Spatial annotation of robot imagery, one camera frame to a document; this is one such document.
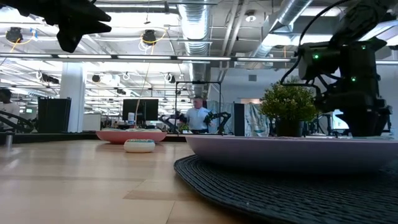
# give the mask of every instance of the desk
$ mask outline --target desk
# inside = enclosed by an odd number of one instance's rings
[[[174,161],[192,154],[171,142],[146,154],[99,140],[0,148],[0,216],[18,224],[255,223],[209,204],[175,175]]]

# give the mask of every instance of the white pillar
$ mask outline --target white pillar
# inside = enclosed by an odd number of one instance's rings
[[[71,98],[68,132],[83,131],[83,115],[85,112],[86,72],[81,62],[64,62],[60,98]]]

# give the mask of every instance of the plant pot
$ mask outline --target plant pot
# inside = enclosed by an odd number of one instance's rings
[[[303,134],[304,121],[277,119],[275,126],[276,135],[278,137],[301,137]]]

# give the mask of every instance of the potted plant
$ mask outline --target potted plant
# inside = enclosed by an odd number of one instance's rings
[[[293,78],[287,83],[297,83]],[[260,112],[275,119],[278,136],[301,137],[304,121],[311,121],[318,111],[313,105],[313,92],[304,86],[282,86],[273,83],[261,98]]]

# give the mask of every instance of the white shirt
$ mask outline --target white shirt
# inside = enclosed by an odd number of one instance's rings
[[[2,104],[0,104],[0,110],[1,110],[1,111],[4,111],[4,112],[7,112],[7,113],[10,113],[10,114],[14,114],[14,115],[19,116],[19,106],[18,106],[16,103],[13,103],[13,102],[11,102],[11,103],[2,103]],[[3,118],[6,118],[6,119],[10,120],[10,121],[13,122],[14,124],[16,124],[16,123],[18,122],[18,119],[17,119],[17,118],[9,118],[8,116],[3,115],[3,114],[0,114],[0,115],[1,115]],[[12,128],[12,127],[10,127],[9,125],[4,124],[4,123],[1,123],[1,126],[2,126],[4,129],[11,129],[11,128]]]
[[[210,110],[206,108],[191,108],[185,114],[188,119],[188,125],[190,130],[203,130],[207,129],[207,125],[203,122],[208,115]]]

